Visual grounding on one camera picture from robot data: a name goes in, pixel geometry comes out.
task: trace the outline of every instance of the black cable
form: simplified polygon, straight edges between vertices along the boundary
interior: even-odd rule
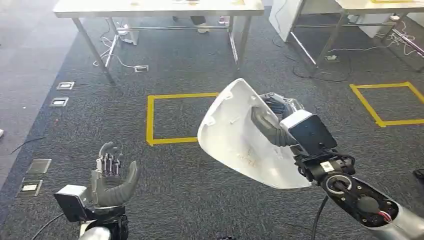
[[[284,2],[284,4],[278,9],[278,11],[275,13],[275,21],[277,22],[277,25],[278,25],[278,33],[280,33],[281,32],[281,29],[280,29],[280,21],[278,21],[278,17],[277,17],[277,15],[280,13],[280,11],[281,10],[283,10],[283,8],[284,8],[284,6],[287,4],[287,2],[288,2],[289,0],[285,0],[285,2]]]
[[[285,49],[285,47],[283,47],[283,46],[281,46],[281,45],[279,45],[279,44],[277,44],[276,42],[275,42],[275,39],[276,39],[276,37],[279,37],[280,35],[275,35],[273,38],[272,38],[272,44],[274,44],[276,47],[278,47],[278,48],[281,48],[281,49]],[[283,53],[283,55],[284,55],[284,57],[286,58],[286,59],[288,59],[288,60],[291,60],[291,61],[293,61],[293,62],[295,62],[295,63],[299,63],[300,61],[299,60],[296,60],[294,57],[292,57],[291,55],[289,55],[289,54],[285,54],[285,53]],[[352,75],[352,72],[354,71],[353,70],[353,68],[352,68],[352,59],[351,59],[351,57],[349,56],[349,55],[347,55],[347,60],[348,60],[348,62],[349,62],[349,73],[347,74],[347,76],[343,79],[343,80],[331,80],[331,79],[323,79],[323,78],[320,78],[320,77],[315,77],[315,76],[302,76],[302,75],[300,75],[300,74],[298,74],[297,72],[296,72],[296,70],[295,70],[295,65],[293,65],[293,68],[291,69],[291,72],[293,73],[293,75],[295,75],[295,76],[297,76],[297,77],[299,77],[299,78],[302,78],[302,79],[316,79],[316,80],[321,80],[321,81],[326,81],[326,82],[332,82],[332,83],[342,83],[342,82],[346,82],[347,80],[349,80],[349,78],[351,77],[351,75]]]
[[[31,240],[36,239],[36,237],[47,227],[49,226],[51,223],[53,223],[56,219],[60,218],[61,216],[63,216],[65,213],[62,212],[61,214],[55,216],[52,220],[48,221],[44,226],[42,226],[38,232],[31,238]]]
[[[25,144],[28,144],[30,142],[34,142],[34,141],[37,141],[37,140],[45,139],[45,138],[46,138],[45,136],[41,136],[41,137],[37,137],[37,138],[31,139],[31,140],[24,141],[21,145],[17,146],[17,148],[15,148],[10,154],[13,154],[14,152],[16,152],[18,149],[20,149]]]
[[[346,82],[347,80],[349,80],[349,78],[352,75],[353,72],[353,68],[352,68],[352,60],[351,57],[349,55],[347,55],[347,60],[349,62],[349,73],[347,73],[347,76],[343,79],[343,80],[331,80],[331,79],[323,79],[323,78],[319,78],[319,77],[315,77],[315,76],[302,76],[300,74],[298,74],[295,70],[295,65],[293,65],[293,68],[291,69],[291,72],[302,79],[316,79],[316,80],[321,80],[321,81],[326,81],[326,82],[333,82],[333,83],[342,83],[342,82]]]
[[[276,39],[276,37],[279,37],[280,35],[278,35],[278,33],[277,33],[277,35],[275,35],[273,38],[272,38],[272,44],[274,44],[276,47],[279,47],[280,49],[286,49],[285,47],[283,47],[283,46],[281,46],[281,45],[278,45],[276,42],[275,42],[275,39]],[[289,54],[285,54],[285,53],[283,53],[283,55],[284,55],[284,57],[286,58],[286,59],[288,59],[288,60],[291,60],[291,61],[293,61],[293,62],[298,62],[294,57],[292,57],[291,55],[289,55]]]
[[[312,233],[310,235],[310,240],[315,240],[315,235],[317,233],[318,221],[320,220],[321,213],[323,212],[324,206],[326,205],[328,200],[329,200],[329,196],[326,195],[321,202],[321,206],[319,206],[318,212],[316,213],[316,216],[315,216],[315,220],[313,221]]]

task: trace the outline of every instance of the person's leg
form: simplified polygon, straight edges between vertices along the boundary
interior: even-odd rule
[[[204,16],[191,16],[190,18],[194,25],[200,26],[200,27],[206,26],[206,18]],[[209,32],[209,29],[203,28],[203,29],[198,29],[197,31],[201,34],[205,34]]]

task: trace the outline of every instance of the power cord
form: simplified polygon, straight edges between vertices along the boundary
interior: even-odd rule
[[[277,18],[277,15],[281,12],[281,10],[283,10],[283,8],[286,6],[286,4],[287,4],[287,2],[288,2],[289,0],[285,0],[285,2],[282,4],[282,6],[278,9],[278,11],[275,13],[275,21],[277,22],[277,25],[278,25],[278,34],[280,34],[281,33],[281,26],[280,26],[280,21],[278,21],[278,18]]]
[[[318,221],[320,220],[321,213],[323,212],[323,209],[326,206],[326,203],[328,200],[329,200],[329,196],[326,195],[321,202],[321,206],[319,206],[318,212],[316,213],[316,216],[315,216],[315,220],[313,221],[310,240],[315,240],[315,235],[317,234]]]
[[[60,217],[62,217],[63,215],[64,215],[65,213],[64,212],[62,212],[61,214],[59,214],[59,215],[57,215],[57,216],[55,216],[52,220],[50,220],[50,221],[48,221],[44,226],[42,226],[38,231],[37,231],[37,233],[31,238],[31,240],[34,240],[34,239],[36,239],[36,237],[38,237],[38,235],[40,235],[40,233],[45,229],[45,228],[47,228],[47,226],[49,226],[51,223],[53,223],[56,219],[58,219],[58,218],[60,218]]]
[[[120,27],[122,27],[122,22],[123,22],[123,21],[124,21],[124,20],[122,20],[120,23],[118,23]],[[106,20],[106,22],[107,22],[108,29],[107,29],[107,31],[103,32],[103,33],[100,35],[100,37],[99,37],[99,38],[100,38],[100,41],[103,43],[103,45],[105,45],[108,49],[107,49],[106,51],[104,51],[102,54],[100,54],[100,58],[101,58],[101,59],[103,59],[104,57],[114,56],[114,57],[116,57],[116,58],[118,59],[119,63],[120,63],[122,66],[124,66],[124,67],[126,67],[126,68],[130,68],[130,69],[134,69],[134,70],[136,70],[139,66],[130,66],[130,65],[126,65],[126,64],[124,64],[124,63],[122,62],[121,58],[120,58],[118,55],[115,55],[115,54],[109,54],[109,52],[111,51],[112,45],[107,45],[107,44],[105,43],[105,40],[106,40],[106,41],[108,41],[108,42],[109,42],[109,43],[111,43],[111,44],[113,44],[113,42],[112,42],[109,38],[105,37],[105,35],[111,31],[111,26],[109,25],[109,22],[108,22],[107,20]],[[96,67],[98,67],[98,66],[99,66],[99,63],[97,62],[97,60],[96,60],[96,61],[94,61],[92,64],[93,64],[94,66],[96,66]]]
[[[279,44],[276,43],[276,38],[279,37],[278,34],[276,34],[273,38],[272,38],[272,44],[274,44],[276,47],[280,48],[280,49],[287,49],[284,46],[281,46]],[[293,56],[283,53],[284,57],[288,60],[291,60],[295,63],[300,63],[301,61],[296,60]],[[293,65],[292,69],[291,69],[291,73],[293,73],[293,75],[301,78],[301,79],[315,79],[315,80],[321,80],[321,81],[325,81],[325,82],[332,82],[332,83],[342,83],[342,82],[346,82],[347,80],[349,80],[349,78],[351,77],[352,73],[353,73],[353,68],[352,68],[352,60],[351,57],[349,55],[347,55],[348,57],[348,63],[349,63],[349,73],[347,74],[347,76],[342,79],[342,80],[332,80],[332,79],[324,79],[324,78],[320,78],[320,77],[315,77],[315,76],[302,76],[299,73],[296,72],[296,66]]]
[[[405,31],[405,29],[407,28],[407,24],[404,21],[402,21],[402,23],[403,23],[403,28],[402,28],[401,31],[402,31],[403,36],[408,38],[411,41],[415,41],[416,37],[413,36],[413,35],[408,35],[408,33]],[[382,34],[382,33],[376,33],[375,36],[377,38],[383,38],[385,35]],[[396,44],[397,46],[399,46],[400,44],[403,44],[403,54],[405,56],[409,56],[410,54],[416,52],[416,50],[412,50],[412,51],[407,53],[407,47],[411,47],[411,46],[405,40],[403,40],[402,37],[396,36],[395,33],[390,34],[389,37],[386,38],[385,40],[392,40],[392,41],[387,46],[373,46],[373,47],[365,48],[365,49],[362,49],[362,48],[341,48],[341,49],[332,49],[328,52],[329,53],[334,52],[334,51],[364,51],[365,52],[365,51],[369,51],[369,50],[372,50],[372,49],[389,48],[393,44]]]

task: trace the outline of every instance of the floor socket cover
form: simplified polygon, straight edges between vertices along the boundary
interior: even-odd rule
[[[50,107],[65,107],[69,97],[56,97],[50,103]]]
[[[43,180],[23,180],[17,197],[35,197],[39,194]]]
[[[57,90],[71,90],[74,87],[74,81],[63,81],[59,82],[56,89]]]
[[[52,162],[51,159],[34,159],[29,166],[27,174],[45,174]]]

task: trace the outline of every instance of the metal table leg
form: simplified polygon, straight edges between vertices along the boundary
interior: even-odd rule
[[[249,29],[251,27],[251,22],[252,22],[252,17],[247,16],[244,22],[243,32],[241,35],[240,47],[238,48],[238,51],[237,51],[237,56],[238,56],[238,61],[236,62],[237,70],[240,70],[240,67],[243,64],[243,58],[245,56],[246,44],[248,42]]]
[[[107,79],[109,81],[111,81],[111,82],[114,82],[114,80],[112,79],[111,73],[106,68],[105,64],[103,63],[103,60],[100,57],[99,52],[97,52],[96,47],[94,46],[92,40],[90,39],[90,36],[87,34],[87,31],[84,29],[84,27],[81,24],[80,20],[78,18],[72,18],[72,21],[75,24],[75,26],[78,29],[78,31],[84,37],[85,42],[87,43],[88,47],[90,48],[91,53],[94,55],[95,59],[97,60],[97,63],[100,66],[101,70],[106,74]]]
[[[233,32],[234,16],[229,16],[228,32]]]
[[[318,58],[316,59],[316,68],[319,68],[320,63],[324,60],[325,56],[328,54],[328,51],[332,47],[333,43],[335,42],[337,36],[339,35],[340,29],[343,27],[344,22],[346,21],[347,14],[345,12],[341,13],[340,19],[338,20],[337,25],[335,26],[334,30],[332,31],[330,37],[328,38],[327,43],[325,44],[324,48],[322,49],[321,53],[319,54]]]
[[[400,22],[402,22],[402,20],[406,17],[408,15],[408,13],[404,13],[404,14],[402,14],[402,16],[400,16],[399,17],[399,20],[397,20],[396,22],[397,23],[400,23]],[[396,25],[392,25],[391,27],[390,27],[390,29],[388,30],[388,32],[384,35],[384,37],[381,39],[381,42],[384,42],[384,40],[386,40],[387,39],[387,37],[389,36],[389,34],[392,32],[392,30],[395,28],[397,26],[397,24]]]
[[[298,19],[301,16],[302,11],[304,10],[304,6],[305,6],[306,2],[307,2],[307,0],[303,0],[300,3],[299,10],[296,13],[296,17],[294,17],[293,24],[291,25],[290,32],[289,32],[289,34],[287,36],[287,40],[286,40],[287,42],[290,42],[290,36],[293,36],[293,37],[296,38],[296,35],[294,33],[294,30],[295,30],[296,25],[298,24]]]
[[[109,23],[110,28],[112,29],[113,33],[115,33],[115,35],[119,36],[119,32],[117,30],[117,26],[114,23],[114,20],[111,17],[108,17],[107,22]]]

